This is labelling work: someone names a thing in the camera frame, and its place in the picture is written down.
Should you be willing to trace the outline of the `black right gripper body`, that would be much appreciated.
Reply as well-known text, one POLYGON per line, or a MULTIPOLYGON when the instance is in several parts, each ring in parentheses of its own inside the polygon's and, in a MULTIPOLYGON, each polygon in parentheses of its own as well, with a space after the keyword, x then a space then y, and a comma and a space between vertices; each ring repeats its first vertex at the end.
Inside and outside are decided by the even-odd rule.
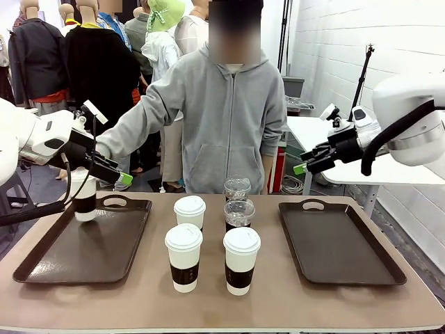
POLYGON ((333 132, 328 136, 328 143, 333 150, 331 156, 334 160, 348 164, 362 158, 362 148, 358 143, 355 127, 333 132))

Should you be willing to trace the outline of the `person's left hand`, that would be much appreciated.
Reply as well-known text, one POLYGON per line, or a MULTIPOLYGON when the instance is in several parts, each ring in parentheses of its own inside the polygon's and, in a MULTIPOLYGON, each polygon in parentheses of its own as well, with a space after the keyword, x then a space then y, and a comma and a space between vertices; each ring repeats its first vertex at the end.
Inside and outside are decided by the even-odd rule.
POLYGON ((261 190, 261 195, 268 195, 268 181, 270 177, 270 173, 273 168, 273 163, 275 158, 269 155, 262 155, 261 156, 262 164, 264 167, 264 185, 261 190))

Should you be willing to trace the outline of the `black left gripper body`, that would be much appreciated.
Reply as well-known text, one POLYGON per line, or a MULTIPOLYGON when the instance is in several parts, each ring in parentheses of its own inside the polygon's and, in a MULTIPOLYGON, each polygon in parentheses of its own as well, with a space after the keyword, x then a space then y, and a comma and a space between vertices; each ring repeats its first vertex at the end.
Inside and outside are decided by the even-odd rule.
POLYGON ((88 132, 71 131, 64 153, 70 164, 70 170, 85 168, 92 173, 95 161, 95 140, 88 132))

